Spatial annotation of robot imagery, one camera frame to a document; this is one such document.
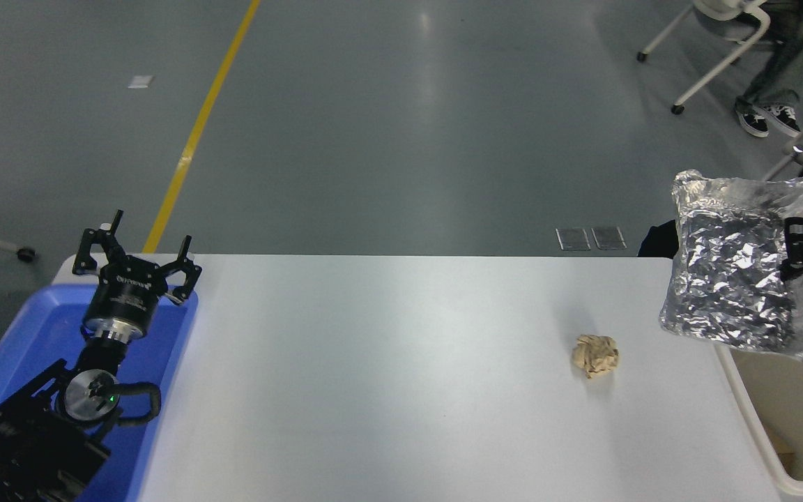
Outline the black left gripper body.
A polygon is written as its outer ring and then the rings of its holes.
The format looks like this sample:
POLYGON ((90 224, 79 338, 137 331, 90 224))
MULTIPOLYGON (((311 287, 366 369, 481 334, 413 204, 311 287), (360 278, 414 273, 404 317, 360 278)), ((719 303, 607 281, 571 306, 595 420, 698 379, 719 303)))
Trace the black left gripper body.
POLYGON ((135 331, 147 331, 166 288, 165 276, 153 261, 137 257, 111 261, 99 273, 83 327, 92 331, 102 322, 120 321, 135 331))

